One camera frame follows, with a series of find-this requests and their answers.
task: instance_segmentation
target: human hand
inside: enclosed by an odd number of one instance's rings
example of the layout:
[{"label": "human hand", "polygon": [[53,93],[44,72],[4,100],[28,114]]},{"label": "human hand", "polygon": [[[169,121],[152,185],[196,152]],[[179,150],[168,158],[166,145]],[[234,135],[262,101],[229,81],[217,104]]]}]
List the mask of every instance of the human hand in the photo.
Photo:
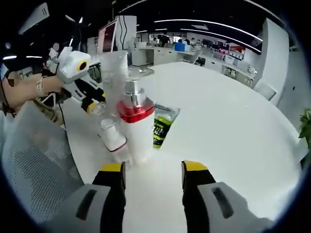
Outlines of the human hand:
[{"label": "human hand", "polygon": [[42,85],[44,93],[50,93],[60,92],[64,86],[64,83],[57,76],[51,76],[44,78],[42,80]]}]

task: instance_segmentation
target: round white table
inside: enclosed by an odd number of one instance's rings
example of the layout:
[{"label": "round white table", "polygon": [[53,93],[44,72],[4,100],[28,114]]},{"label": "round white table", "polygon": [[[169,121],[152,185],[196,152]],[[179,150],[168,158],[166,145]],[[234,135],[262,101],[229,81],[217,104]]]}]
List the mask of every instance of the round white table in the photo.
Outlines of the round white table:
[{"label": "round white table", "polygon": [[[183,160],[205,164],[254,215],[275,219],[301,173],[293,125],[260,94],[216,71],[183,62],[152,69],[155,74],[141,80],[147,95],[181,110],[162,148],[126,173],[123,232],[187,232]],[[64,103],[69,144],[83,181],[92,183],[109,154],[73,102]]]}]

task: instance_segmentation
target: robotic arm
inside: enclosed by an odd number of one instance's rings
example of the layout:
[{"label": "robotic arm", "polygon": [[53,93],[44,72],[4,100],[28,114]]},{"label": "robotic arm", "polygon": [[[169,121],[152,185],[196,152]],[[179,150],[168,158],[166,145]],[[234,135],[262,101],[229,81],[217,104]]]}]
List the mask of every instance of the robotic arm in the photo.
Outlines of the robotic arm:
[{"label": "robotic arm", "polygon": [[80,51],[72,51],[72,47],[64,47],[58,57],[57,76],[73,97],[82,102],[86,111],[93,99],[105,102],[104,91],[88,74],[91,56]]}]

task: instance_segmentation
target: computer monitor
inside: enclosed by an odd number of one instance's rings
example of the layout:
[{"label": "computer monitor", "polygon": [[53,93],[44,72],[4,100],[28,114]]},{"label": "computer monitor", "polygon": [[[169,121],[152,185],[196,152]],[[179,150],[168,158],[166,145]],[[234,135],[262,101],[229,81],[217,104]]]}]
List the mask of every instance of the computer monitor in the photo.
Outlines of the computer monitor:
[{"label": "computer monitor", "polygon": [[217,44],[219,48],[224,49],[224,50],[229,50],[229,44],[223,41],[217,41]]},{"label": "computer monitor", "polygon": [[210,40],[203,39],[202,43],[203,43],[203,45],[206,45],[207,47],[212,47],[213,46],[213,42],[210,41]]},{"label": "computer monitor", "polygon": [[217,44],[212,44],[212,48],[215,49],[215,50],[218,50],[219,46]]},{"label": "computer monitor", "polygon": [[117,20],[108,23],[98,32],[97,53],[112,52],[116,36]]}]

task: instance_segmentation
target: white bottle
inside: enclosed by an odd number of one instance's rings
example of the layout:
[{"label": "white bottle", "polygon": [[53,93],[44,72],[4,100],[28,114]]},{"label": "white bottle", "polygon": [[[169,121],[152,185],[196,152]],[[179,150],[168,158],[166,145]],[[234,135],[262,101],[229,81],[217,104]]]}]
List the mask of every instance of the white bottle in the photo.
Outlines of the white bottle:
[{"label": "white bottle", "polygon": [[115,122],[112,119],[101,121],[100,136],[104,141],[107,150],[112,154],[113,160],[117,163],[125,162],[125,167],[131,167],[131,156],[127,147],[127,139],[117,131]]},{"label": "white bottle", "polygon": [[155,106],[139,87],[141,77],[153,74],[151,69],[139,69],[136,77],[125,82],[123,100],[117,104],[121,118],[121,128],[127,138],[127,145],[133,158],[133,163],[143,163],[153,150],[153,131],[155,121]]}]

